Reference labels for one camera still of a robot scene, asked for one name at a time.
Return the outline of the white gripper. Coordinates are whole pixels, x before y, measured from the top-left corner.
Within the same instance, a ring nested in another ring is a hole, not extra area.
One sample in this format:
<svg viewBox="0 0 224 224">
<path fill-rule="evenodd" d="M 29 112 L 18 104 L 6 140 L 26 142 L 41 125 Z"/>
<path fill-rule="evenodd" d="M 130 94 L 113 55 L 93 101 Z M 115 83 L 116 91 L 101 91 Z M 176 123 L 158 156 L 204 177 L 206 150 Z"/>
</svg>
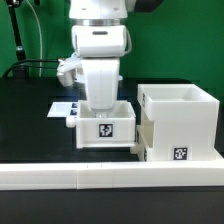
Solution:
<svg viewBox="0 0 224 224">
<path fill-rule="evenodd" d="M 75 55 L 81 60 L 91 110 L 106 111 L 117 99 L 120 58 L 128 54 L 129 33 L 124 25 L 72 27 Z"/>
</svg>

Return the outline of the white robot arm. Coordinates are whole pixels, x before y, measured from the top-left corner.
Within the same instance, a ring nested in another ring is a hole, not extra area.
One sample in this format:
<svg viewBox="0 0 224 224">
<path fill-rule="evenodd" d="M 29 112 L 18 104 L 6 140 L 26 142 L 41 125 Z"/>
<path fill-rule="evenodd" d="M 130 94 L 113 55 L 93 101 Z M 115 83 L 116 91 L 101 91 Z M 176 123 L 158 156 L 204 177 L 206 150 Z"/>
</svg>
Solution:
<svg viewBox="0 0 224 224">
<path fill-rule="evenodd" d="M 120 58 L 132 50 L 129 12 L 153 12 L 164 0 L 69 0 L 74 58 L 80 63 L 89 108 L 109 111 L 117 99 Z"/>
</svg>

